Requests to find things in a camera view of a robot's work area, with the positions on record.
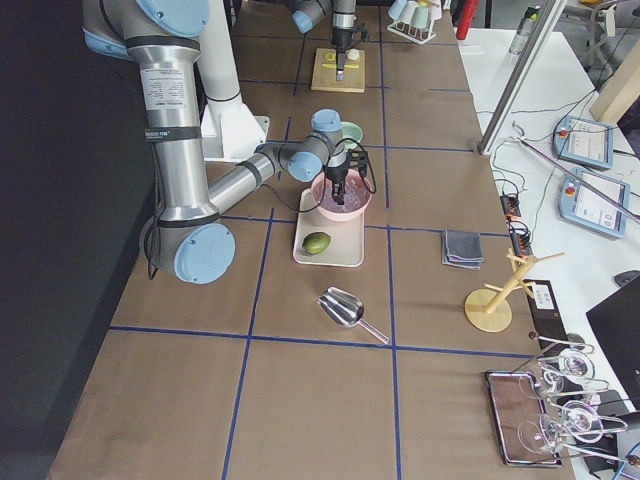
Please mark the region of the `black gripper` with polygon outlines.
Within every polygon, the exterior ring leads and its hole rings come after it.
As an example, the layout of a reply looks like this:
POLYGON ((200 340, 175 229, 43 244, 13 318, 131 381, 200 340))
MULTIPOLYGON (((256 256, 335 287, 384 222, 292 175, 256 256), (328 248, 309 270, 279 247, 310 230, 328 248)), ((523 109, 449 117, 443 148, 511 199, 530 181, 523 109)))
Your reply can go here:
POLYGON ((346 51, 352 48, 353 28, 331 28, 331 44, 336 51, 336 80, 344 80, 346 51))
POLYGON ((349 170, 349 161, 344 160, 340 164, 336 161, 331 161, 326 167, 325 176, 326 179, 332 182, 332 199, 340 206, 345 203, 345 179, 349 170))

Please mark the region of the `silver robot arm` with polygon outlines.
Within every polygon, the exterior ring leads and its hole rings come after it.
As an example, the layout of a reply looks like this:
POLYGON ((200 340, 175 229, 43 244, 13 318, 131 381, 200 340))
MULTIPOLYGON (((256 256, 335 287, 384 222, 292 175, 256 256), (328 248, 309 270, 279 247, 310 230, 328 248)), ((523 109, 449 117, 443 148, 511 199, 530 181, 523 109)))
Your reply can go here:
POLYGON ((150 270, 207 284, 233 261, 220 216, 273 175, 323 176, 340 199, 349 160, 339 114, 317 111, 302 144, 271 144, 244 104, 220 1, 86 1, 94 52, 137 63, 158 197, 141 247, 150 270))
POLYGON ((301 34, 311 31, 325 17, 331 17, 331 45, 335 50, 336 80, 343 81, 347 51, 352 48, 356 32, 355 0, 283 1, 301 34))

